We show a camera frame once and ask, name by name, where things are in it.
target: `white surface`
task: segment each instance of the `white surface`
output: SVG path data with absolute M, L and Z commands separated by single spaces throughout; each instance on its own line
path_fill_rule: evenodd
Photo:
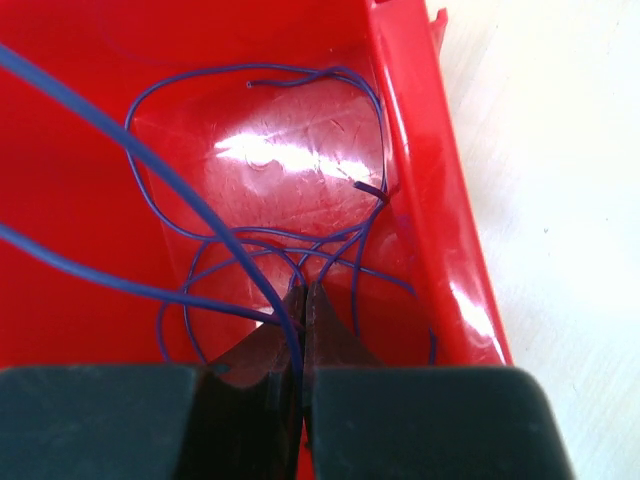
M 640 2 L 427 0 L 516 364 L 581 479 L 640 479 Z

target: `light wood surface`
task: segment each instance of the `light wood surface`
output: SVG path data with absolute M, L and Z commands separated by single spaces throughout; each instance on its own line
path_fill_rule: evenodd
M 427 5 L 515 361 L 578 478 L 640 479 L 640 1 Z

